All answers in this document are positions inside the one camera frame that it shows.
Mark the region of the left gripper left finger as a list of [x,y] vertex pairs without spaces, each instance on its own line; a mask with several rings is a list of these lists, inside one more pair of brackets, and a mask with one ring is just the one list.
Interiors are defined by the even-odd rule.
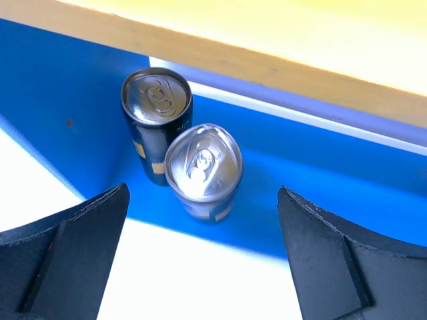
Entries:
[[1,318],[96,319],[129,199],[121,183],[1,232]]

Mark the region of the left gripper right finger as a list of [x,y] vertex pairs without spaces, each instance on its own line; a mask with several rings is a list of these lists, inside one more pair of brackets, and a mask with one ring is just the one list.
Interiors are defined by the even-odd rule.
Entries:
[[426,248],[373,232],[287,187],[278,217],[303,319],[425,319]]

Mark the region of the black yellow can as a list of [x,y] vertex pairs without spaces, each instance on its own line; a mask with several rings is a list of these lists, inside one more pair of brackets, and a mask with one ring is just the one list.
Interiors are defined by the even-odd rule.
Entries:
[[193,95],[188,82],[163,67],[135,71],[122,85],[121,106],[147,178],[167,186],[166,151],[193,122]]
[[223,127],[202,123],[181,133],[168,147],[164,167],[169,186],[195,219],[217,223],[232,210],[243,158]]

